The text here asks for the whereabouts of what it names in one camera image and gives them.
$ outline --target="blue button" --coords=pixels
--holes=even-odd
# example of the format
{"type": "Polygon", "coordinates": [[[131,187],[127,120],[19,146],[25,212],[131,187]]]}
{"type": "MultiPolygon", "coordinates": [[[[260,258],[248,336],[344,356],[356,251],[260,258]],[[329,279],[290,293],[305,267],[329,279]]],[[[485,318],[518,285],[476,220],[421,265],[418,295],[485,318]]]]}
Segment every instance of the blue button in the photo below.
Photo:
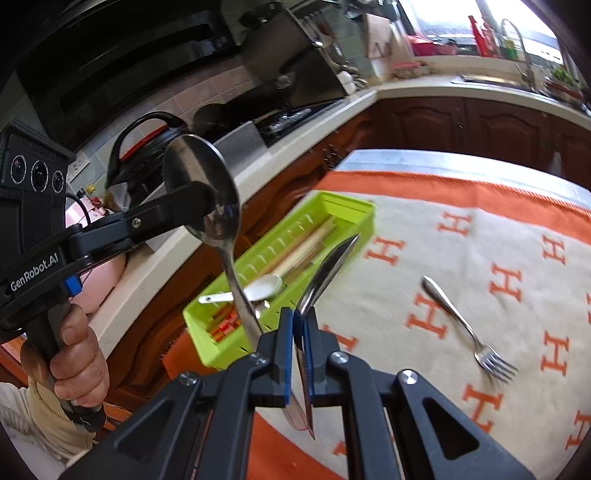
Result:
{"type": "Polygon", "coordinates": [[[80,283],[78,275],[72,275],[70,278],[67,278],[66,287],[70,292],[70,297],[78,295],[82,291],[82,284],[80,283]]]}

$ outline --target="sink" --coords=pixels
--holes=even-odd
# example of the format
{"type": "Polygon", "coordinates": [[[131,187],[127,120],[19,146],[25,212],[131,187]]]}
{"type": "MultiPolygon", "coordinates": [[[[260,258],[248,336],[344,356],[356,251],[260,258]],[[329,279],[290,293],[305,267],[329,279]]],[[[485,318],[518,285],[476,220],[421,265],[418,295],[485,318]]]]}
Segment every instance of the sink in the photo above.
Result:
{"type": "Polygon", "coordinates": [[[457,79],[452,80],[452,83],[480,83],[483,85],[494,85],[497,87],[513,88],[515,90],[531,92],[530,86],[525,83],[514,82],[513,80],[506,80],[500,77],[489,77],[486,75],[460,75],[457,79]]]}

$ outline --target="camera lens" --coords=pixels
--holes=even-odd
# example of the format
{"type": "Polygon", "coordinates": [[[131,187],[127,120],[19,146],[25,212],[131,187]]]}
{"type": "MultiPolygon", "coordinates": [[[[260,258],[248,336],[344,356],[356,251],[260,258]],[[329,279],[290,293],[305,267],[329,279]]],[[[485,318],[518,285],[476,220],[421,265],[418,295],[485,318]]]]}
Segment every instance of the camera lens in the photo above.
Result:
{"type": "Polygon", "coordinates": [[[37,161],[31,170],[31,181],[36,192],[42,192],[47,187],[47,165],[37,161]]]}
{"type": "Polygon", "coordinates": [[[16,184],[21,183],[25,179],[25,175],[27,174],[27,162],[25,161],[25,157],[22,155],[17,155],[14,157],[12,161],[12,166],[10,167],[10,175],[12,177],[12,181],[16,184]]]}
{"type": "Polygon", "coordinates": [[[62,172],[59,170],[53,174],[53,178],[51,179],[51,184],[53,185],[53,191],[56,193],[61,193],[64,189],[64,176],[62,172]]]}

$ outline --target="large silver spoon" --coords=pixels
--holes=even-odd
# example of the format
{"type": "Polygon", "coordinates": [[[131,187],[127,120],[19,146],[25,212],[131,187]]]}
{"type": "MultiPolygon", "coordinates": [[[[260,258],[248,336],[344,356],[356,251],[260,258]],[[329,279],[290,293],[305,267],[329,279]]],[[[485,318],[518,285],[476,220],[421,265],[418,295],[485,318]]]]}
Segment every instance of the large silver spoon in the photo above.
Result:
{"type": "MultiPolygon", "coordinates": [[[[306,317],[310,309],[314,306],[316,301],[329,286],[335,275],[339,272],[349,254],[355,248],[355,244],[359,239],[359,234],[349,237],[347,240],[341,242],[339,245],[334,247],[332,251],[324,258],[316,273],[308,283],[308,286],[304,290],[300,301],[295,308],[294,324],[299,323],[301,328],[294,331],[296,335],[303,335],[303,323],[306,321],[306,317]]],[[[303,343],[297,339],[296,346],[296,358],[298,367],[300,369],[301,382],[304,390],[304,401],[306,402],[306,419],[307,427],[312,438],[314,436],[314,420],[312,416],[312,402],[310,399],[310,392],[308,390],[308,380],[306,372],[306,360],[304,357],[303,343]]]]}
{"type": "MultiPolygon", "coordinates": [[[[241,205],[236,184],[221,153],[197,135],[181,135],[166,148],[162,173],[168,191],[192,181],[211,187],[213,210],[203,218],[203,223],[186,225],[186,228],[218,251],[242,327],[252,349],[256,350],[263,331],[234,270],[234,245],[240,231],[241,205]]],[[[306,429],[304,411],[293,393],[284,413],[295,429],[306,429]]]]}

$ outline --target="lime green plastic basket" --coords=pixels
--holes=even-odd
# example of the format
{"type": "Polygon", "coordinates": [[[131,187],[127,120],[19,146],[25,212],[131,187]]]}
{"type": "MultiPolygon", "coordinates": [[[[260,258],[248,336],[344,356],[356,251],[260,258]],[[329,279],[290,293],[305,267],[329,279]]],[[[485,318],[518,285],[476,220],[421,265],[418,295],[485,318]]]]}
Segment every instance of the lime green plastic basket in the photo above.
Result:
{"type": "MultiPolygon", "coordinates": [[[[374,210],[372,203],[318,192],[307,199],[300,207],[286,216],[255,245],[250,247],[237,261],[236,273],[241,283],[247,285],[257,278],[260,272],[277,255],[280,255],[300,235],[315,230],[329,215],[333,216],[335,228],[323,241],[323,250],[292,285],[284,288],[270,301],[270,308],[262,312],[260,322],[263,331],[275,330],[279,324],[282,307],[295,308],[306,285],[324,257],[346,238],[361,234],[351,258],[369,240],[374,232],[374,210]]],[[[228,291],[226,275],[222,274],[198,296],[228,291]]],[[[219,343],[209,334],[213,315],[223,304],[201,304],[195,298],[183,310],[187,329],[199,357],[206,367],[227,368],[233,361],[253,351],[242,326],[219,343]]]]}

